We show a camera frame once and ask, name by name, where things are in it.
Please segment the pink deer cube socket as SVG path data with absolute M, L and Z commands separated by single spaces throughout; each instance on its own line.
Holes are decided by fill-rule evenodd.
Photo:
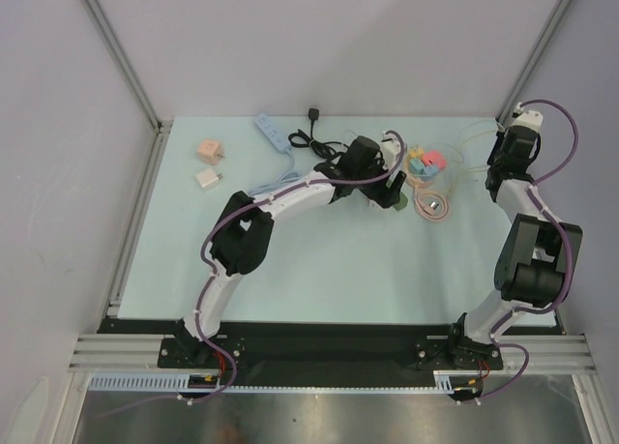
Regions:
M 219 141 L 204 139 L 197 147 L 198 158 L 209 165 L 218 165 L 224 158 L 223 146 Z

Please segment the white Honor charger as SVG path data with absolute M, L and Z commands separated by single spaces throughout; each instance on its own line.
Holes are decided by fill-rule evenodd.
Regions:
M 222 175 L 212 168 L 207 168 L 195 174 L 194 179 L 203 191 L 207 191 L 222 180 Z

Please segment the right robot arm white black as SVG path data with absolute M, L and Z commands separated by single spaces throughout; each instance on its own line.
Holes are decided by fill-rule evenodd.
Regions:
M 446 358 L 474 369 L 499 351 L 499 339 L 525 314 L 552 312 L 565 300 L 582 239 L 539 196 L 527 169 L 541 150 L 541 129 L 515 124 L 497 134 L 486 189 L 512 225 L 494 269 L 494 289 L 450 327 Z

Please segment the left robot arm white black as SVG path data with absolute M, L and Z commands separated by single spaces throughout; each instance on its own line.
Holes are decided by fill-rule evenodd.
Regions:
M 174 333 L 182 359 L 201 367 L 220 350 L 212 339 L 224 309 L 242 277 L 263 263 L 278 222 L 355 191 L 383 209 L 395 206 L 406 179 L 400 170 L 405 150 L 401 135 L 393 130 L 384 132 L 380 142 L 358 136 L 335 163 L 319 163 L 287 186 L 257 196 L 245 192 L 230 196 L 200 250 L 211 275 Z

